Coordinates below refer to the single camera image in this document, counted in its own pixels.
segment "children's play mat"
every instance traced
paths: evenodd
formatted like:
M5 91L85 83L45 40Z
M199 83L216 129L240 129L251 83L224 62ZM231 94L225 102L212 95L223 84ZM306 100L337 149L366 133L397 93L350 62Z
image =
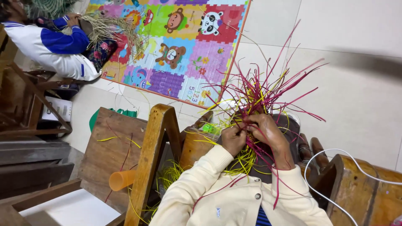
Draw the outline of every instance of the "children's play mat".
M125 17L144 51L127 37L103 67L102 78L207 108L220 100L232 68L249 0L90 0L87 13Z

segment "tile floor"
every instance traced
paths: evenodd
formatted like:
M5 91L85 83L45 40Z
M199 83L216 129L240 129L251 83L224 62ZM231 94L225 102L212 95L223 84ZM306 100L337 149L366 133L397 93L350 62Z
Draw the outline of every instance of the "tile floor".
M369 54L402 62L401 8L399 0L253 0L244 34L260 45L267 58L276 59L301 19L274 75L280 74L285 60L299 44L289 63L292 72L320 58L330 63L282 97L289 101L319 87L296 104L327 122L299 114L302 132L309 138L317 136L325 148L341 148L372 164L402 172L402 117L398 115L402 110L402 73L401 77L387 76L366 64ZM246 37L240 41L236 61L239 59L244 71L254 67L249 65L251 62L266 67L258 47ZM351 62L361 64L358 67ZM88 121L99 107L137 109L139 118L148 119L149 109L157 103L175 107L180 129L202 115L201 108L98 80L74 98L74 131L66 140L85 152L90 136ZM327 152L328 156L336 153Z

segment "woman's left hand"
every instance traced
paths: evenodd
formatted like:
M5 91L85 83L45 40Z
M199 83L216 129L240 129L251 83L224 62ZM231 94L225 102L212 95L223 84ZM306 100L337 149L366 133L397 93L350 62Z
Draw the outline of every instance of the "woman's left hand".
M226 149L233 157L235 157L246 145L247 132L237 125L222 130L222 147Z

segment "cartoon monkey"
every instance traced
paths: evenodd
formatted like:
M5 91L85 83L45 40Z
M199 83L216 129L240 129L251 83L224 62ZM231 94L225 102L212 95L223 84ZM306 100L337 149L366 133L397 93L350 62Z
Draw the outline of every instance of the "cartoon monkey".
M187 17L183 15L183 8L178 8L176 12L170 13L168 17L168 24L165 25L165 28L169 34L171 34L174 30L179 31L184 27L188 27Z
M186 53L186 47L172 46L168 47L166 44L162 43L160 46L164 49L162 51L163 56L155 60L155 62L165 61L170 65L171 69L176 69L177 64L179 64Z

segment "cardboard box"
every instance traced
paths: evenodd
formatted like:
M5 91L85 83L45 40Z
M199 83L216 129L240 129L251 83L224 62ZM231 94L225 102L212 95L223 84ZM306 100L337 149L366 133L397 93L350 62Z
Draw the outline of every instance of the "cardboard box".
M71 109L73 102L54 97L45 98L65 121L71 121ZM47 108L47 106L43 106L42 119L58 121L56 116Z

